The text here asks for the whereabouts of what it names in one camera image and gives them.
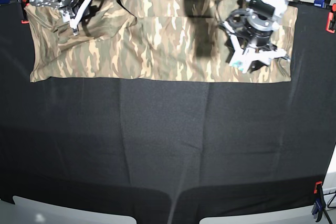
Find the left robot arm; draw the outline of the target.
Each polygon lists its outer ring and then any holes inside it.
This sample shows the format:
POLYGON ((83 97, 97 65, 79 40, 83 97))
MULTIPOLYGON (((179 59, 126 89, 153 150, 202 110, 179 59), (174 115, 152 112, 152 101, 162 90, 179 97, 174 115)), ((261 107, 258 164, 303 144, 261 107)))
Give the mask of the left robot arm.
POLYGON ((286 51, 274 45, 270 38, 280 27, 287 10, 287 0, 245 0, 246 7, 232 11, 219 23, 233 47, 229 61, 242 73, 269 66, 274 59, 290 58, 286 51))

